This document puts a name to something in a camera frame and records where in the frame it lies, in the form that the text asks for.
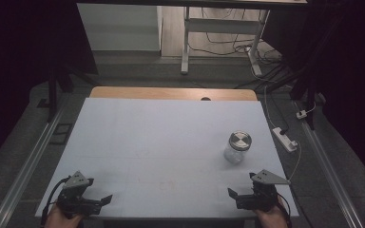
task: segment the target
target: metal lid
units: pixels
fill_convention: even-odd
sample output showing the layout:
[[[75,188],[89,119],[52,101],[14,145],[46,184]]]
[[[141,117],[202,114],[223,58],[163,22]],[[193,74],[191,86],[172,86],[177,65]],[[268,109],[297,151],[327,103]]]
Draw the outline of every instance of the metal lid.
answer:
[[[235,131],[230,135],[229,143],[235,149],[239,151],[245,151],[250,148],[251,137],[248,133],[243,131]]]

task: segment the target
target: table surface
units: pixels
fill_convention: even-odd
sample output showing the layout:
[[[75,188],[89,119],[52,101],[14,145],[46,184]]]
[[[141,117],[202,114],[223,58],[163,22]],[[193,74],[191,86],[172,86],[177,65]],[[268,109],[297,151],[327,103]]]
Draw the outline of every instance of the table surface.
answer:
[[[250,194],[248,173],[264,168],[284,177],[251,90],[96,87],[90,96],[42,202],[59,179],[80,170],[95,179],[85,198],[114,195],[103,219],[248,219],[254,215],[236,208],[227,187]],[[253,140],[239,165],[222,155],[234,130]],[[277,189],[298,216],[290,188]]]

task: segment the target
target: dark background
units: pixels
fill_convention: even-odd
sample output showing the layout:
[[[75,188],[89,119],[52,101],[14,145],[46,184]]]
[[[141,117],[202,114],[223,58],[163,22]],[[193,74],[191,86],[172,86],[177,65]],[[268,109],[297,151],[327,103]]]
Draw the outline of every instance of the dark background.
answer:
[[[63,64],[97,73],[76,4],[0,1],[0,146],[28,105],[30,90]]]
[[[327,101],[324,114],[365,165],[365,1],[353,1],[343,12],[314,76]]]

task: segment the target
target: power strip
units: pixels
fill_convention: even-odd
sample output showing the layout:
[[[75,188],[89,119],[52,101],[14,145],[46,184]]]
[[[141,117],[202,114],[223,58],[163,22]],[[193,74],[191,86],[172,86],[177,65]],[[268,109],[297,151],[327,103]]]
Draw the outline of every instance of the power strip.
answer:
[[[297,150],[298,143],[296,141],[290,141],[286,134],[280,135],[281,130],[282,129],[280,129],[280,127],[276,127],[272,129],[272,132],[274,132],[275,136],[279,139],[280,143],[287,150],[287,152],[293,152]]]
[[[307,112],[305,110],[302,110],[298,113],[296,113],[296,116],[298,117],[298,119],[303,119],[303,118],[306,118],[307,117]]]

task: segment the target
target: white wall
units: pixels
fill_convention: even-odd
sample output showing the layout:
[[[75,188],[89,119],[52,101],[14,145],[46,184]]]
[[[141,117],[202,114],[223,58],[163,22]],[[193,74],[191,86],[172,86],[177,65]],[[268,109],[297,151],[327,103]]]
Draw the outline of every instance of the white wall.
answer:
[[[160,50],[159,7],[78,4],[92,50]]]

